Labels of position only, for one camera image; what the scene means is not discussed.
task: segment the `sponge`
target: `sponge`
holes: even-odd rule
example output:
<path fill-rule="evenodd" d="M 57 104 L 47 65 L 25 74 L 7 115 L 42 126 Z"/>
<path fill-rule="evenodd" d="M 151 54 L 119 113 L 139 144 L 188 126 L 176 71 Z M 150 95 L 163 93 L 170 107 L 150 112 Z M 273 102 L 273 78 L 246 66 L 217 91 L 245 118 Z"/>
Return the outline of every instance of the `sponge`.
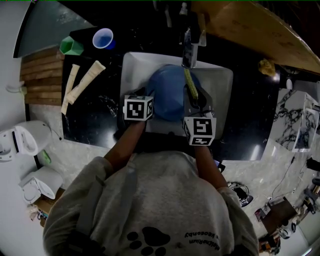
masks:
<path fill-rule="evenodd" d="M 190 70 L 187 68 L 184 69 L 184 77 L 185 77 L 185 82 L 190 89 L 192 98 L 194 100 L 197 100 L 198 99 L 198 91 L 197 91 L 197 88 L 195 86 L 194 81 L 192 80 Z"/>

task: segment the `wooden cutting board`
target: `wooden cutting board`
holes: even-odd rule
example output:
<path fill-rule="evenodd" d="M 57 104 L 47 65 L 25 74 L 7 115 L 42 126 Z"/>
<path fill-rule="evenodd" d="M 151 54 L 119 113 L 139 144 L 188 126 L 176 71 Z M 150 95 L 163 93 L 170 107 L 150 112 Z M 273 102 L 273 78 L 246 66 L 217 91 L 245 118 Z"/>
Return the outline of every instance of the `wooden cutting board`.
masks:
<path fill-rule="evenodd" d="M 275 64 L 320 74 L 320 58 L 288 24 L 259 2 L 194 1 L 191 10 L 204 14 L 209 34 L 261 53 Z"/>
<path fill-rule="evenodd" d="M 58 47 L 22 58 L 20 81 L 26 86 L 26 104 L 61 106 L 64 58 Z"/>

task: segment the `cable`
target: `cable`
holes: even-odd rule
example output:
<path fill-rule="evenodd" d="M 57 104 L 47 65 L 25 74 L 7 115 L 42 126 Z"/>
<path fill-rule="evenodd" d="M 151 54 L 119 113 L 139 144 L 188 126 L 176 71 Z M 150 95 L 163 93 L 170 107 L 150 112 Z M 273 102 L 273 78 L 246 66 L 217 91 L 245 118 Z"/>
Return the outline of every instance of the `cable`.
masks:
<path fill-rule="evenodd" d="M 266 196 L 265 194 L 261 194 L 259 196 L 264 196 L 266 199 L 270 200 L 268 196 Z"/>
<path fill-rule="evenodd" d="M 244 185 L 245 187 L 246 187 L 246 189 L 248 190 L 248 195 L 250 194 L 250 191 L 249 191 L 249 188 L 246 186 L 246 185 Z"/>
<path fill-rule="evenodd" d="M 59 134 L 54 129 L 52 129 L 51 127 L 49 127 L 49 128 L 50 128 L 51 132 L 54 132 L 58 136 L 59 141 L 61 141 L 62 138 L 59 136 Z"/>
<path fill-rule="evenodd" d="M 281 183 L 284 181 L 284 179 L 285 179 L 285 177 L 286 177 L 286 175 L 287 175 L 287 172 L 289 171 L 292 163 L 294 162 L 294 160 L 295 160 L 295 155 L 296 155 L 296 154 L 293 155 L 293 157 L 292 157 L 292 159 L 291 159 L 291 163 L 290 163 L 288 169 L 286 169 L 285 174 L 284 174 L 282 180 L 280 181 L 280 183 L 279 183 L 279 184 L 274 188 L 274 190 L 272 191 L 272 194 L 271 194 L 272 199 L 274 199 L 274 192 L 275 192 L 276 189 L 281 185 Z"/>
<path fill-rule="evenodd" d="M 300 171 L 299 171 L 299 174 L 302 174 L 302 176 L 301 176 L 301 177 L 299 176 L 300 181 L 299 181 L 299 183 L 296 185 L 296 187 L 295 187 L 294 190 L 297 190 L 297 188 L 299 187 L 301 181 L 303 180 L 302 177 L 304 176 L 305 172 L 304 172 L 304 171 L 301 172 L 301 171 L 302 171 L 302 169 L 306 166 L 306 164 L 307 164 L 307 161 L 305 161 L 304 165 L 301 167 L 301 169 L 300 169 Z M 290 194 L 290 193 L 292 193 L 294 190 L 292 190 L 292 191 L 290 191 L 290 192 L 287 192 L 287 193 L 284 193 L 284 194 L 281 194 L 281 195 L 278 195 L 278 196 L 276 196 L 275 198 L 272 197 L 272 200 L 274 200 L 274 199 L 276 199 L 276 198 L 279 198 L 279 197 L 283 197 L 283 196 L 285 196 L 285 195 L 287 195 L 287 194 Z"/>

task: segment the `white sink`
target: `white sink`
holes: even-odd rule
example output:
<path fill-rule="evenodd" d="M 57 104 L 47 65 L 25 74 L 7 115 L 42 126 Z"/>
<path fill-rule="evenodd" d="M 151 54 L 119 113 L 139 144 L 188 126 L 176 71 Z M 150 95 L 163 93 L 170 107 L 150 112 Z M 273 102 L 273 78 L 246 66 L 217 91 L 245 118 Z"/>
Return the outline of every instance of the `white sink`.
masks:
<path fill-rule="evenodd" d="M 124 55 L 121 73 L 120 102 L 124 95 L 145 87 L 152 74 L 165 65 L 181 66 L 182 58 L 145 52 L 128 52 Z M 201 87 L 212 97 L 216 118 L 215 140 L 221 138 L 228 113 L 233 72 L 225 67 L 197 61 L 191 72 L 198 78 Z M 185 136 L 181 122 L 169 122 L 153 118 L 147 122 L 147 132 Z"/>

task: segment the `blue cup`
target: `blue cup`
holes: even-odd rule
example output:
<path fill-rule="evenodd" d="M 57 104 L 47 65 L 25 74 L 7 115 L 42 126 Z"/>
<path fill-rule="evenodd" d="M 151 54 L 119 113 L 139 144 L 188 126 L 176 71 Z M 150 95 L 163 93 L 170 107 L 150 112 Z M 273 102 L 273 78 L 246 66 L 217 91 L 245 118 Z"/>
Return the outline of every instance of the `blue cup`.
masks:
<path fill-rule="evenodd" d="M 98 49 L 113 49 L 116 46 L 114 33 L 109 28 L 99 29 L 92 38 L 92 43 Z"/>

